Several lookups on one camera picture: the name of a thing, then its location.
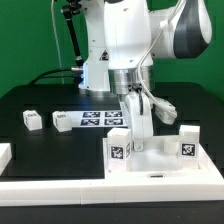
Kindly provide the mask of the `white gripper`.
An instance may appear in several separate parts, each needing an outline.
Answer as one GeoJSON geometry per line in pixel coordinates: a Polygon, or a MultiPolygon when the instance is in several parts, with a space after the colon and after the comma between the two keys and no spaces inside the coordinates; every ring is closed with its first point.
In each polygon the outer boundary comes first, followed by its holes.
{"type": "Polygon", "coordinates": [[[144,93],[131,92],[120,101],[120,107],[125,122],[132,132],[134,149],[142,150],[143,144],[153,136],[149,98],[144,93]]]}

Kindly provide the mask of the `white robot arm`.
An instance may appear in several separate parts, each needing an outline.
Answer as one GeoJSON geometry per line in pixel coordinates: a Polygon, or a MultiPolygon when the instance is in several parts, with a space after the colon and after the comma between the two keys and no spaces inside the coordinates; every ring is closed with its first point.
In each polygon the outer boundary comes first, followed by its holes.
{"type": "Polygon", "coordinates": [[[115,94],[136,151],[153,135],[151,108],[165,123],[177,113],[150,93],[155,58],[196,58],[208,47],[212,27],[204,0],[178,0],[151,11],[146,0],[81,0],[87,25],[88,58],[80,90],[115,94]]]}

